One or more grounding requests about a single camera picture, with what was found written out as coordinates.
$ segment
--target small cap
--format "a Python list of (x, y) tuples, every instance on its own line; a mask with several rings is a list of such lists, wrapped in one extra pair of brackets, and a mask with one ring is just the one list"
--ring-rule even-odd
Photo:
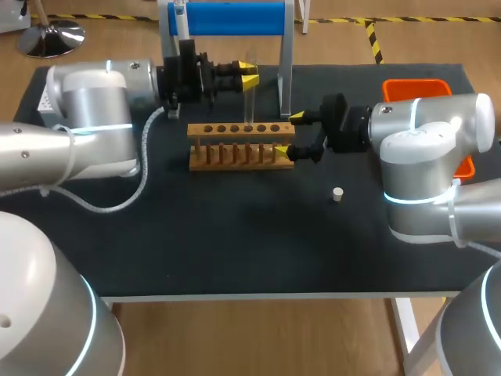
[(333, 193), (333, 198), (334, 198), (334, 201), (341, 201), (341, 198), (343, 197), (343, 189), (340, 188), (339, 186), (337, 186), (336, 188), (334, 188), (332, 190), (332, 193)]

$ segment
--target wooden test tube rack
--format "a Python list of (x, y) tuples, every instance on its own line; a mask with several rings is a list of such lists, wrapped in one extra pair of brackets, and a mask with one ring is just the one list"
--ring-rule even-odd
[[(275, 150), (275, 146), (289, 145), (290, 139), (295, 136), (294, 126), (290, 123), (188, 124), (187, 136), (194, 140), (189, 155), (191, 171), (272, 170), (294, 167), (289, 158), (279, 155)], [(277, 142), (246, 142), (246, 139), (259, 138), (277, 139)]]

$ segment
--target table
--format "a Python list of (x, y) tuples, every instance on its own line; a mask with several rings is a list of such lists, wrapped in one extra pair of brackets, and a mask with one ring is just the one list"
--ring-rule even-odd
[[(41, 125), (36, 108), (45, 72), (35, 72), (16, 121)], [(373, 106), (388, 78), (441, 78), (453, 93), (473, 92), (460, 65), (295, 67), (293, 75), (293, 113), (318, 108), (334, 92), (352, 105)], [(278, 108), (276, 69), (262, 67), (256, 122), (278, 121)], [(453, 244), (393, 238), (374, 153), (328, 152), (318, 164), (299, 161), (291, 171), (189, 173), (186, 124), (241, 121), (242, 113), (243, 99), (223, 94), (212, 112), (203, 104), (183, 105), (178, 121), (161, 118), (150, 133), (151, 178), (126, 210), (96, 215), (65, 197), (37, 193), (2, 200), (0, 210), (38, 226), (111, 302), (451, 296), (495, 261)], [(143, 122), (136, 116), (138, 132)], [(311, 142), (317, 131), (299, 128), (296, 143)], [(474, 156), (474, 163), (472, 182), (499, 177), (499, 145)], [(65, 186), (93, 204), (113, 205), (137, 184), (113, 178)], [(339, 204), (331, 198), (336, 186), (344, 189)], [(408, 355), (405, 370), (420, 371), (433, 336), (411, 353), (419, 333), (410, 300), (394, 299), (393, 306)]]

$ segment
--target orange container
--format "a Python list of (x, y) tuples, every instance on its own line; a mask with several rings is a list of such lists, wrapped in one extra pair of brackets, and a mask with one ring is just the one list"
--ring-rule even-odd
[[(383, 83), (384, 102), (398, 102), (414, 98), (432, 96), (451, 96), (447, 82), (434, 78), (410, 80), (386, 80)], [(475, 175), (475, 166), (468, 156), (456, 170), (455, 178), (471, 179)]]

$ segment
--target cable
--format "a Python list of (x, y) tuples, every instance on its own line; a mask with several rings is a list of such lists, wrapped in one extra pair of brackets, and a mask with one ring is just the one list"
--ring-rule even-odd
[(487, 247), (486, 245), (483, 245), (483, 244), (474, 243), (473, 241), (468, 243), (468, 245), (474, 249), (477, 249), (477, 250), (482, 251), (488, 255), (491, 255), (492, 257), (496, 257), (497, 259), (501, 259), (501, 252), (497, 251), (496, 249)]
[(43, 185), (38, 185), (38, 186), (26, 186), (23, 188), (18, 188), (15, 190), (9, 190), (5, 192), (0, 192), (0, 197), (5, 197), (5, 196), (10, 196), (12, 194), (16, 193), (21, 193), (21, 192), (26, 192), (28, 190), (40, 190), (40, 193), (42, 196), (46, 196), (46, 193), (48, 191), (54, 191), (57, 193), (62, 194), (63, 196), (66, 196), (82, 206), (83, 208), (99, 213), (99, 214), (106, 214), (106, 213), (113, 213), (113, 212), (118, 212), (130, 204), (132, 204), (137, 198), (141, 195), (141, 193), (144, 191), (144, 188), (146, 186), (146, 181), (148, 180), (148, 134), (150, 132), (150, 127), (152, 123), (164, 112), (164, 108), (160, 107), (157, 110), (155, 110), (150, 117), (148, 117), (148, 120), (146, 121), (144, 125), (144, 129), (142, 130), (142, 135), (141, 135), (141, 158), (142, 158), (142, 176), (141, 176), (141, 181), (139, 182), (139, 186), (137, 190), (130, 196), (126, 201), (122, 202), (119, 205), (115, 205), (112, 207), (108, 208), (100, 208), (98, 206), (89, 204), (87, 201), (84, 199), (80, 198), (77, 196), (75, 193), (70, 192), (69, 190), (65, 190), (64, 188), (60, 186), (43, 186)]

